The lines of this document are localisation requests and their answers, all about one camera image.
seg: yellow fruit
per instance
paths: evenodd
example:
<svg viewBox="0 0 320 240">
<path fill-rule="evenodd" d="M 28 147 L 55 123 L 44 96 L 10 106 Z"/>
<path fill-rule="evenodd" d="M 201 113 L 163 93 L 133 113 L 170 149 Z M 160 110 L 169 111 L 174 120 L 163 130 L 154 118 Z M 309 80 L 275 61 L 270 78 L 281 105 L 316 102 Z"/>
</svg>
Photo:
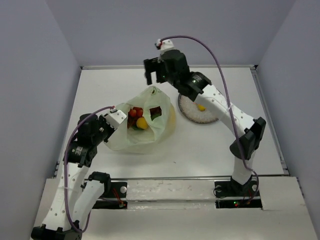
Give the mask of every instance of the yellow fruit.
<svg viewBox="0 0 320 240">
<path fill-rule="evenodd" d="M 205 108 L 204 106 L 200 105 L 200 104 L 197 104 L 196 106 L 198 107 L 198 109 L 199 109 L 201 112 L 203 112 L 204 110 L 206 110 L 206 108 Z"/>
<path fill-rule="evenodd" d="M 138 120 L 136 121 L 136 126 L 140 129 L 147 129 L 148 123 L 144 117 L 139 117 Z"/>
</svg>

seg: gray backdrop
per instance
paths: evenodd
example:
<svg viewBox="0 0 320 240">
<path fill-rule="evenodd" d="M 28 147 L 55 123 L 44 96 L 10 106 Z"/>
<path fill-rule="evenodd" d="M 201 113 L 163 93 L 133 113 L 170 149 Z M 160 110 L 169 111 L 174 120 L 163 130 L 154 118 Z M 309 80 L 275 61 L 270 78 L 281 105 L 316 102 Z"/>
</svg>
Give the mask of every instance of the gray backdrop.
<svg viewBox="0 0 320 240">
<path fill-rule="evenodd" d="M 191 35 L 222 64 L 258 64 L 294 0 L 47 0 L 81 66 L 141 65 L 154 43 Z M 190 64 L 213 64 L 204 48 L 175 40 Z"/>
<path fill-rule="evenodd" d="M 44 0 L 0 3 L 0 239 L 28 240 L 80 68 Z"/>
<path fill-rule="evenodd" d="M 258 67 L 285 162 L 320 237 L 320 1 L 297 0 Z"/>
</svg>

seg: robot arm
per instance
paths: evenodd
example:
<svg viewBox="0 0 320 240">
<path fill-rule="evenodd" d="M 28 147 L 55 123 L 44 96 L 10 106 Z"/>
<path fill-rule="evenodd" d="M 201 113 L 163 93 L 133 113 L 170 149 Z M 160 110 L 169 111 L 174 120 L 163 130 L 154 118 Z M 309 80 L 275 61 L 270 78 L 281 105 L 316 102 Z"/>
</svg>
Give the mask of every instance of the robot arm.
<svg viewBox="0 0 320 240">
<path fill-rule="evenodd" d="M 78 128 L 67 153 L 68 207 L 65 206 L 65 172 L 63 171 L 42 226 L 34 227 L 32 230 L 31 237 L 34 240 L 80 240 L 82 233 L 71 226 L 67 214 L 75 227 L 83 230 L 97 199 L 103 193 L 110 191 L 111 178 L 107 173 L 93 172 L 88 177 L 84 190 L 82 184 L 97 154 L 97 146 L 103 141 L 107 142 L 127 116 L 116 109 L 111 109 L 100 117 L 95 114 L 90 115 L 85 114 L 80 117 L 78 124 L 86 120 Z"/>
<path fill-rule="evenodd" d="M 234 134 L 230 108 L 221 92 L 202 73 L 190 71 L 186 56 L 175 49 L 170 39 L 158 40 L 155 45 L 160 50 L 160 56 L 144 60 L 147 84 L 152 84 L 151 73 L 155 72 L 157 83 L 169 82 L 180 94 L 220 116 L 220 120 Z M 244 166 L 240 149 L 234 141 L 230 145 L 230 151 L 234 155 L 234 169 L 230 184 L 233 191 L 239 194 L 247 189 L 251 181 L 252 171 L 249 169 L 252 168 L 255 150 L 259 147 L 266 121 L 262 117 L 254 119 L 233 104 L 230 107 L 247 166 L 247 168 Z"/>
</svg>

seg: white table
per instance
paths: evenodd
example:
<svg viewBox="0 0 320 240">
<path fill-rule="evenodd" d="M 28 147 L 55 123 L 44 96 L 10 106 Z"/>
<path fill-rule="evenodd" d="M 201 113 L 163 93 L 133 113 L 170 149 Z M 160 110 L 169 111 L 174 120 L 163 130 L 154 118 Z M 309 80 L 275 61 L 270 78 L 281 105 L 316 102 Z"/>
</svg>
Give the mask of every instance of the white table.
<svg viewBox="0 0 320 240">
<path fill-rule="evenodd" d="M 191 70 L 206 75 L 224 93 L 217 68 Z M 247 114 L 266 119 L 250 68 L 225 67 L 223 72 L 231 101 Z M 235 139 L 233 134 L 221 122 L 210 125 L 190 122 L 179 111 L 177 90 L 168 83 L 156 86 L 170 97 L 175 107 L 175 133 L 155 153 L 147 155 L 115 152 L 101 144 L 89 173 L 106 172 L 112 178 L 123 179 L 230 176 L 234 164 L 229 151 Z M 143 68 L 83 70 L 66 136 L 70 137 L 80 115 L 126 102 L 146 87 Z M 253 167 L 260 175 L 284 173 L 268 124 Z"/>
</svg>

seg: white plastic bag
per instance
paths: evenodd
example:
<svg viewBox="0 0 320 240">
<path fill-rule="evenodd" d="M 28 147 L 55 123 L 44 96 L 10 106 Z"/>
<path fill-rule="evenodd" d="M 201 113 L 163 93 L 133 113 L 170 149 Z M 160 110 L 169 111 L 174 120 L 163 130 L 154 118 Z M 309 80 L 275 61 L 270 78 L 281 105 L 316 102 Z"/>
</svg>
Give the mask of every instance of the white plastic bag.
<svg viewBox="0 0 320 240">
<path fill-rule="evenodd" d="M 170 98 L 155 86 L 150 86 L 138 96 L 126 103 L 116 106 L 127 114 L 132 107 L 143 109 L 148 128 L 146 130 L 134 130 L 127 128 L 128 118 L 108 139 L 107 146 L 114 151 L 127 153 L 150 153 L 154 147 L 168 138 L 176 128 L 176 114 Z M 160 107 L 161 116 L 151 120 L 150 109 Z"/>
</svg>

